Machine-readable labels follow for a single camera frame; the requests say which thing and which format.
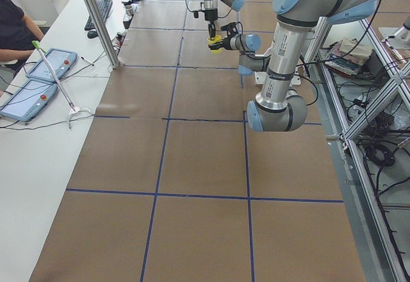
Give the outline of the yellow plastic cup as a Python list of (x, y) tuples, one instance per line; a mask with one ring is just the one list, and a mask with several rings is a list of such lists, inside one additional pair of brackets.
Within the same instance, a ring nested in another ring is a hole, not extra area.
[(222, 37), (220, 35), (215, 35), (213, 38), (208, 38), (208, 47), (213, 54), (220, 53), (221, 47), (223, 45)]

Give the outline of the stack of books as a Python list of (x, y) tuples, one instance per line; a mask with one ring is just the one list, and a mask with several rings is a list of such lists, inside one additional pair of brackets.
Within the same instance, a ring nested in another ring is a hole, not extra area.
[(355, 76), (361, 72), (364, 64), (373, 53), (373, 48), (356, 40), (343, 38), (330, 46), (326, 55), (325, 65), (348, 76)]

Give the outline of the metal cylinder weight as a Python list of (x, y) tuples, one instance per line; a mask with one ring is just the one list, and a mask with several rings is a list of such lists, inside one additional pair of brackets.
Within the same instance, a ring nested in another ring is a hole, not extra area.
[(125, 6), (126, 15), (132, 17), (134, 15), (134, 10), (132, 5)]

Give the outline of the black keyboard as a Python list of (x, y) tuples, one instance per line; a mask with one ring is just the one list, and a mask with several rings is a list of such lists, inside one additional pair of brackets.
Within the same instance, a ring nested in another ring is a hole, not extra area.
[[(97, 9), (98, 9), (98, 12), (101, 16), (101, 19), (104, 22), (106, 22), (106, 19), (110, 16), (113, 1), (112, 0), (96, 0), (95, 3), (97, 5)], [(92, 21), (92, 18), (91, 18), (91, 16), (89, 16), (88, 20), (85, 24), (84, 30), (85, 31), (90, 31), (94, 28), (95, 28), (95, 26), (94, 26), (94, 23)]]

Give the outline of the grey computer mouse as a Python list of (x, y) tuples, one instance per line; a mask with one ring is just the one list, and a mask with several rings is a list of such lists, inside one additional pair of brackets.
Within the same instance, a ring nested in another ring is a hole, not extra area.
[(95, 29), (91, 29), (87, 32), (87, 37), (89, 39), (96, 38), (96, 37), (98, 37), (98, 32)]

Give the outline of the black marker pen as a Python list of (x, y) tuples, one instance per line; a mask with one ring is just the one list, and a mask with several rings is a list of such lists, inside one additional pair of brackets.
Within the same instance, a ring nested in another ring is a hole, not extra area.
[(91, 65), (91, 66), (95, 66), (92, 61), (86, 59), (84, 56), (80, 56), (80, 58), (81, 58), (83, 61), (87, 62), (87, 64), (89, 64), (89, 65)]

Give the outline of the upper blue teach pendant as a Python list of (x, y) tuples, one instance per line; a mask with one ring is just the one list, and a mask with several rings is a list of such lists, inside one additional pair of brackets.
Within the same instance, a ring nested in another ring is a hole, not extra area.
[[(51, 67), (55, 71), (58, 79), (62, 77), (70, 70), (75, 64), (78, 54), (74, 51), (66, 51), (63, 49), (51, 48), (46, 52), (45, 57), (51, 64)], [(54, 82), (54, 78), (44, 63), (43, 59), (39, 60), (26, 74), (27, 78), (34, 78), (37, 80)]]

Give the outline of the blue teach pendant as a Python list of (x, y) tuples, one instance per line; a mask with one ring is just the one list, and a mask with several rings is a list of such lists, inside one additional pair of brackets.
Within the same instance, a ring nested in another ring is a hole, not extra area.
[(57, 89), (56, 83), (28, 79), (1, 107), (1, 116), (29, 122), (51, 100)]
[[(63, 49), (51, 48), (46, 52), (45, 57), (51, 64), (51, 67), (55, 71), (58, 79), (62, 77), (70, 70), (75, 64), (78, 54), (74, 51), (66, 51)], [(37, 80), (54, 82), (54, 78), (44, 63), (43, 59), (39, 60), (26, 74), (27, 78), (34, 78)]]

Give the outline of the lower blue teach pendant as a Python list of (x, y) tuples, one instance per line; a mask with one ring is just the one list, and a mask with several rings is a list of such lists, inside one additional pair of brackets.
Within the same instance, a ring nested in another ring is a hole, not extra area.
[(1, 107), (1, 116), (29, 122), (51, 100), (57, 89), (56, 83), (28, 79)]

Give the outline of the seated person black shirt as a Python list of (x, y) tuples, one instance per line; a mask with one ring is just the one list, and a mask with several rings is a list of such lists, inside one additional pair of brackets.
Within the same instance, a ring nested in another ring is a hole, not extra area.
[(32, 41), (44, 38), (42, 30), (12, 0), (1, 0), (1, 61), (17, 60), (7, 65), (17, 72), (35, 47)]

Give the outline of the aluminium frame post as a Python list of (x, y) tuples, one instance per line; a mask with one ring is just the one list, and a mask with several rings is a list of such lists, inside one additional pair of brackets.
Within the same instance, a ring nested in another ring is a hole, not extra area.
[(101, 19), (101, 16), (98, 12), (95, 0), (84, 0), (84, 2), (89, 12), (89, 15), (92, 18), (95, 29), (98, 32), (99, 40), (102, 44), (102, 47), (110, 61), (110, 65), (112, 69), (116, 69), (119, 67), (120, 62), (117, 57), (116, 51), (114, 50), (114, 47), (111, 43), (111, 38), (106, 29), (105, 22)]

